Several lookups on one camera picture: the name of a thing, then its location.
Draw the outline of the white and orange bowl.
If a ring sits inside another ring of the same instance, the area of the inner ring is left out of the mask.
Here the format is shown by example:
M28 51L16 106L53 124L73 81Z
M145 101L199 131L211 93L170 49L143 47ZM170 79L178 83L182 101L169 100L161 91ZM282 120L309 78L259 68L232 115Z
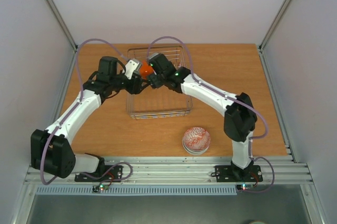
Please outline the white and orange bowl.
M142 66L139 69L139 74L143 79L147 79L147 77L154 73L154 70L151 65L148 64L147 61L142 61Z

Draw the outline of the teal patterned ceramic bowl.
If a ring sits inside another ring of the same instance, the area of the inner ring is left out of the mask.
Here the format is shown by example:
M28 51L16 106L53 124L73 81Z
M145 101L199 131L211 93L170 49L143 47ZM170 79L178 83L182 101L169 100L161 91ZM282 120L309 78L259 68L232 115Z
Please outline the teal patterned ceramic bowl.
M133 58L129 61L130 68L132 72L140 72L143 63L136 58Z

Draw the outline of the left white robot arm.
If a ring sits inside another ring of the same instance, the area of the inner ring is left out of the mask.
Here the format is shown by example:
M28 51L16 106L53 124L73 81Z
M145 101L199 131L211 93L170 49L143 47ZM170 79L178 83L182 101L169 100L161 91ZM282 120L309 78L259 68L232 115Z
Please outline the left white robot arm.
M103 157L94 154L75 154L71 143L89 116L103 102L121 90L130 94L142 91L139 70L142 63L130 59L123 64L115 57L104 56L69 108L53 124L31 135L31 166L54 177L85 173L94 181L106 175Z

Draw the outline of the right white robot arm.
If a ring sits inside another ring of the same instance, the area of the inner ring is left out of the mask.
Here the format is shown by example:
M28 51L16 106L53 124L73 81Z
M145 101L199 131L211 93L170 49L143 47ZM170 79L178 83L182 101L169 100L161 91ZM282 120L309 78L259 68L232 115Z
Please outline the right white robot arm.
M194 97L224 117L223 130L232 141L232 175L236 181L246 179L254 164L250 140L257 121L249 95L231 94L210 85L186 67L175 68L162 53L151 55L148 63L154 70L154 74L148 77L154 88L166 86L176 93Z

